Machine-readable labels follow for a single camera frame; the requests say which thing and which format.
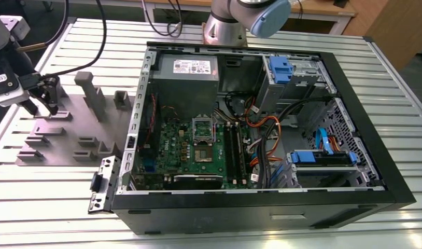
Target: metal bracket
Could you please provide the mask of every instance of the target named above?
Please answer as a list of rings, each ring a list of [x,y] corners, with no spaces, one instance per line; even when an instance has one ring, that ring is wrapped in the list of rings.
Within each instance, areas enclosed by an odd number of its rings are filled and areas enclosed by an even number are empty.
[[[113,192],[116,190],[116,182],[118,176],[121,160],[112,156],[101,160],[98,171],[94,172],[90,180],[90,200],[88,206],[88,214],[112,213],[110,204]]]

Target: blue plastic latch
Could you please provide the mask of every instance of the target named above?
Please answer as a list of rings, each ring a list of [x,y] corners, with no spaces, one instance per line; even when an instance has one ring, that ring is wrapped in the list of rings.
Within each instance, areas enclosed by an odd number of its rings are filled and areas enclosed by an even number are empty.
[[[291,160],[292,160],[292,163],[299,162],[299,156],[296,155],[296,153],[291,153]]]
[[[296,154],[300,162],[315,162],[312,151],[297,151]]]
[[[296,162],[315,162],[312,151],[296,151],[291,153],[292,163]]]
[[[353,152],[349,152],[349,158],[351,158],[351,162],[352,162],[352,164],[356,164],[356,155],[355,155],[355,153]]]
[[[292,78],[292,65],[283,56],[269,56],[269,66],[275,84],[287,84]]]

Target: power cord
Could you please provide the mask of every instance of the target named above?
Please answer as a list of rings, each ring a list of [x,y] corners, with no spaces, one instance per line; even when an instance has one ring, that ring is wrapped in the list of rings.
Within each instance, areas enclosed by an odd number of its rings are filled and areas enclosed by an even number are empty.
[[[180,4],[178,4],[178,0],[176,0],[176,4],[177,4],[177,9],[172,3],[170,0],[168,0],[169,4],[170,4],[170,7],[172,9],[177,12],[177,16],[178,16],[178,20],[180,22],[177,24],[174,24],[174,22],[168,22],[166,24],[166,34],[161,33],[154,25],[152,24],[152,21],[150,21],[150,18],[149,18],[149,14],[148,14],[148,11],[146,11],[146,3],[145,3],[145,0],[141,0],[141,6],[142,6],[142,12],[146,16],[146,19],[148,19],[148,23],[149,23],[149,26],[152,28],[152,30],[161,36],[170,36],[173,38],[178,38],[178,36],[181,35],[181,31],[182,31],[182,17],[181,17],[181,8],[180,8]],[[169,31],[169,28],[170,28],[170,25],[174,24],[174,29],[172,31]]]
[[[44,49],[46,48],[61,36],[64,30],[65,30],[65,26],[66,26],[66,22],[68,22],[68,15],[69,15],[69,0],[64,1],[64,17],[61,19],[61,23],[60,23],[60,27],[53,35],[53,37],[45,41],[44,43],[37,43],[25,47],[18,47],[15,50],[17,52],[30,52],[38,49]]]
[[[105,18],[105,12],[102,10],[100,0],[94,0],[94,2],[96,2],[97,7],[98,7],[100,16],[101,16],[101,24],[102,24],[102,38],[101,38],[101,44],[100,44],[100,48],[98,48],[98,52],[97,52],[96,57],[92,59],[92,61],[88,64],[78,66],[73,69],[60,71],[57,73],[46,74],[46,75],[40,77],[40,80],[44,80],[44,79],[50,78],[50,77],[56,77],[56,76],[62,75],[62,74],[69,74],[74,71],[78,71],[78,70],[86,68],[86,67],[90,67],[97,62],[97,60],[101,56],[102,50],[105,48],[105,44],[106,44],[106,18]]]

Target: red wire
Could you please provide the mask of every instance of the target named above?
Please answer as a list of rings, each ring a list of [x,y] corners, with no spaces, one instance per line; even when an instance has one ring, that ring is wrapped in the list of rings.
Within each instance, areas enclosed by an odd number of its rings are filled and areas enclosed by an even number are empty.
[[[154,95],[150,94],[150,98],[152,98],[152,116],[150,116],[150,123],[149,123],[149,130],[148,130],[148,134],[146,134],[146,139],[144,141],[144,144],[142,146],[138,147],[138,149],[141,149],[144,147],[144,145],[148,143],[149,141],[149,135],[150,135],[150,130],[152,130],[152,127],[154,125],[154,116],[156,116],[156,98],[154,98]]]

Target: motherboard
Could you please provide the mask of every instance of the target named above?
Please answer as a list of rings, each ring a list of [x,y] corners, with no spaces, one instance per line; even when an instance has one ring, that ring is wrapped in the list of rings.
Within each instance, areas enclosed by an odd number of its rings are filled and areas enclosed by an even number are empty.
[[[136,189],[249,188],[247,133],[237,124],[216,124],[206,117],[162,123],[158,155],[154,160],[141,158],[133,175]]]

